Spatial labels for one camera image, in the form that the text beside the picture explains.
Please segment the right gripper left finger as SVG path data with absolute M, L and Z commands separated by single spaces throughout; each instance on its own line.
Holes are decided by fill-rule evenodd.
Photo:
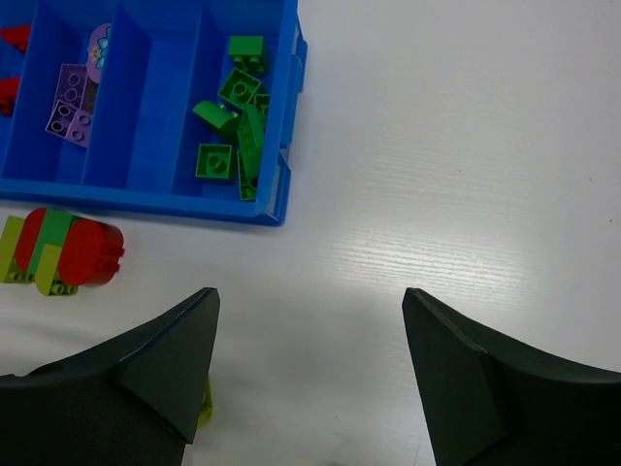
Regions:
M 4 465 L 179 465 L 219 315 L 214 288 L 93 348 L 1 379 Z

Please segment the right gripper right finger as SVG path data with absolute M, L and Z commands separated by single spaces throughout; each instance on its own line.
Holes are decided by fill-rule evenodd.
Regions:
M 439 465 L 617 465 L 620 375 L 406 291 L 409 352 Z

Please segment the lime green lego piece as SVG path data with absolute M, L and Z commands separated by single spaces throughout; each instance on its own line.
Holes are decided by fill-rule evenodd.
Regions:
M 201 410 L 197 421 L 197 429 L 203 428 L 211 419 L 213 410 L 212 403 L 212 389 L 210 379 L 207 379 L 205 390 L 203 393 L 203 399 L 201 403 Z

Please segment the striped red green lego stack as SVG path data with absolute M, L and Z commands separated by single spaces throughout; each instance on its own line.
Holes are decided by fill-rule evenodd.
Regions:
M 8 216 L 1 234 L 1 282 L 35 284 L 45 296 L 71 296 L 110 282 L 124 238 L 117 227 L 62 210 Z

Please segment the purple lego plate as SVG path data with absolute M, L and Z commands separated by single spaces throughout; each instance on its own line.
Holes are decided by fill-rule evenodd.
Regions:
M 54 100 L 84 110 L 86 87 L 86 67 L 80 64 L 63 63 L 58 75 Z
M 62 100 L 56 100 L 46 131 L 86 149 L 92 126 L 93 116 L 90 113 Z

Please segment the green curved lego piece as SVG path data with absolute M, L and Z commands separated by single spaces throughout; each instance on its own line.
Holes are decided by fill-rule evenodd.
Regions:
M 235 144 L 241 117 L 221 103 L 204 100 L 196 104 L 192 112 L 201 118 L 220 139 Z

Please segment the red lego brick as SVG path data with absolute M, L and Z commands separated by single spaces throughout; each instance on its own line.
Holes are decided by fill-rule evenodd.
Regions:
M 20 77 L 3 78 L 0 80 L 0 112 L 3 116 L 11 117 L 13 115 L 19 84 Z

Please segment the red lego piece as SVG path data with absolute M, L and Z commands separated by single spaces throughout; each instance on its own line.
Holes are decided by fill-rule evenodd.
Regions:
M 30 24 L 2 27 L 0 33 L 5 43 L 20 53 L 26 54 L 31 35 Z

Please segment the green square lego brick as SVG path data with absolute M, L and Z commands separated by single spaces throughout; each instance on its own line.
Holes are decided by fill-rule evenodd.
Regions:
M 242 111 L 256 94 L 264 92 L 265 87 L 259 79 L 234 68 L 217 95 L 225 104 Z

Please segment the purple paw print lego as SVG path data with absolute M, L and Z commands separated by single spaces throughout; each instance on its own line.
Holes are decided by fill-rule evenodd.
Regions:
M 111 23 L 101 24 L 92 31 L 89 38 L 88 58 L 85 62 L 86 74 L 97 84 L 101 82 L 103 68 L 107 61 L 112 28 Z

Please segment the blue divided plastic bin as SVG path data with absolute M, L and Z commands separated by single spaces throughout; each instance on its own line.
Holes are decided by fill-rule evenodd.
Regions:
M 1 196 L 80 209 L 280 225 L 286 216 L 297 99 L 308 45 L 294 1 L 5 1 L 1 23 L 27 26 L 25 51 L 1 47 L 1 74 L 19 77 L 1 119 Z M 47 130 L 65 64 L 92 58 L 94 30 L 110 45 L 87 147 Z M 217 136 L 194 113 L 217 101 L 234 64 L 234 36 L 261 36 L 271 98 L 254 199 L 238 181 L 196 177 L 198 149 Z

